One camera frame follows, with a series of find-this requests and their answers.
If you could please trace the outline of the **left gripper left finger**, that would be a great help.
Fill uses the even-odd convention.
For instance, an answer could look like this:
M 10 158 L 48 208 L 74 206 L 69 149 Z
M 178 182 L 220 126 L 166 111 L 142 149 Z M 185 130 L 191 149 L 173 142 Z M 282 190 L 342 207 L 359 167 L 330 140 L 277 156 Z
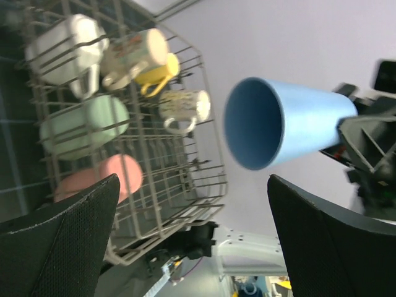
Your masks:
M 115 174 L 1 223 L 1 296 L 93 296 L 118 204 Z

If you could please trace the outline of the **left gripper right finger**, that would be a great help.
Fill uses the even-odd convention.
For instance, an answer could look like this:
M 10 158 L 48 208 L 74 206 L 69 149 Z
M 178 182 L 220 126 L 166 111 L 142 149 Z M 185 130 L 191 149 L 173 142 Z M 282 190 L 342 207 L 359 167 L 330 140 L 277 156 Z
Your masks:
M 275 174 L 267 193 L 294 296 L 395 296 L 395 225 Z

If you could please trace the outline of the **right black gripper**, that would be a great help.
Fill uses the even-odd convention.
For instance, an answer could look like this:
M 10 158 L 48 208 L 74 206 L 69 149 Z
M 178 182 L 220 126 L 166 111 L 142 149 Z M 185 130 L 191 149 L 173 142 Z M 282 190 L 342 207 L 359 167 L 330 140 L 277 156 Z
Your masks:
M 341 120 L 338 134 L 357 167 L 346 175 L 349 183 L 357 185 L 361 213 L 394 222 L 395 98 L 379 97 L 362 114 Z

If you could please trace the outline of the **blue plastic cup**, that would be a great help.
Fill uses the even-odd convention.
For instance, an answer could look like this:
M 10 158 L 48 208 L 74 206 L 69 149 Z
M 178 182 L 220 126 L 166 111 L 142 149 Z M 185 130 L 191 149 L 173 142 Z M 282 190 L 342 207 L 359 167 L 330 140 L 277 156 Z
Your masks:
M 231 90 L 224 133 L 244 168 L 261 170 L 339 143 L 339 122 L 358 114 L 339 93 L 248 77 Z

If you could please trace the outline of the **pink plastic cup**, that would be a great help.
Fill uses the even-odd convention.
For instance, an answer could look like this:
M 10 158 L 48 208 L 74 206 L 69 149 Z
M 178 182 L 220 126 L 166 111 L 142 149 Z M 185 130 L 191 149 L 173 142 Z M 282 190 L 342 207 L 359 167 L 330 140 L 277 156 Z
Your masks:
M 103 160 L 98 166 L 98 177 L 94 168 L 87 168 L 64 178 L 54 194 L 54 201 L 59 202 L 86 189 L 109 175 L 116 174 L 120 182 L 120 204 L 131 194 L 137 192 L 143 183 L 143 172 L 138 162 L 129 155 L 117 154 Z

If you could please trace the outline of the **green plastic cup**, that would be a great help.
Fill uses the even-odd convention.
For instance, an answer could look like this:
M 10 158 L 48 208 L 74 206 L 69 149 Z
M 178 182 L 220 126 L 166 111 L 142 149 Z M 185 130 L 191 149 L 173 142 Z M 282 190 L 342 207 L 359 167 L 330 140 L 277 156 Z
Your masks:
M 77 160 L 125 133 L 129 123 L 125 104 L 101 95 L 51 114 L 40 124 L 40 140 L 59 160 Z

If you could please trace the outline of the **orange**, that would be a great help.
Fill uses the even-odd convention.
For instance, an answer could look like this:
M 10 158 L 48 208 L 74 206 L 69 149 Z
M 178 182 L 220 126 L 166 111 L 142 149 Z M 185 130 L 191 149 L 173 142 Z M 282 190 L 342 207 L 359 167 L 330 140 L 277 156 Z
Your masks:
M 164 120 L 163 127 L 172 134 L 188 134 L 210 116 L 210 95 L 205 90 L 164 91 L 158 103 L 158 112 Z M 176 121 L 189 121 L 189 126 L 184 129 L 170 127 Z

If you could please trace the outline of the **yellow ceramic mug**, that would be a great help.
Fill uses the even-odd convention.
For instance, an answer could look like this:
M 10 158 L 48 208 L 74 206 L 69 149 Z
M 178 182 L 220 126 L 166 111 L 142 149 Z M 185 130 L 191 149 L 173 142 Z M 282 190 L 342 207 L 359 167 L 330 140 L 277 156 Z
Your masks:
M 142 96 L 153 97 L 179 73 L 179 59 L 174 53 L 169 53 L 165 65 L 139 74 L 135 81 L 140 85 L 140 94 Z

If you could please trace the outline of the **white faceted mug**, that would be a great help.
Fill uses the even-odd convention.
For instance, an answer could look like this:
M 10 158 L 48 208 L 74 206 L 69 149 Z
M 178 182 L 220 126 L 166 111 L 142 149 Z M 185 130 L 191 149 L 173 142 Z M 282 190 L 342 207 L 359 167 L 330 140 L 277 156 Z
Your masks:
M 69 84 L 74 96 L 84 100 L 99 89 L 100 63 L 109 43 L 96 20 L 74 14 L 34 38 L 25 59 L 41 80 Z

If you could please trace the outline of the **beige patterned ceramic mug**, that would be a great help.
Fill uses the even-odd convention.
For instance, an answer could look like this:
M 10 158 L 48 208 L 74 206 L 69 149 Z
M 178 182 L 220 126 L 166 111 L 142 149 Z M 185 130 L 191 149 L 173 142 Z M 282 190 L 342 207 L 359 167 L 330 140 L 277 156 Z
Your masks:
M 165 65 L 169 51 L 165 35 L 157 28 L 112 40 L 100 64 L 102 86 L 110 91 L 126 87 L 139 74 Z

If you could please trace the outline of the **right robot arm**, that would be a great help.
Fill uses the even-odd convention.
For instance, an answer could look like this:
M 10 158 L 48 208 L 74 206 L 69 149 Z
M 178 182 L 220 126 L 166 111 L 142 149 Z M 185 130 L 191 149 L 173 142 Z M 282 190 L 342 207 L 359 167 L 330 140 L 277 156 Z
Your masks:
M 241 270 L 236 274 L 286 275 L 287 268 L 280 240 L 276 237 L 232 231 L 210 220 L 201 221 L 190 232 L 179 232 L 165 240 L 147 259 L 188 257 L 241 257 Z

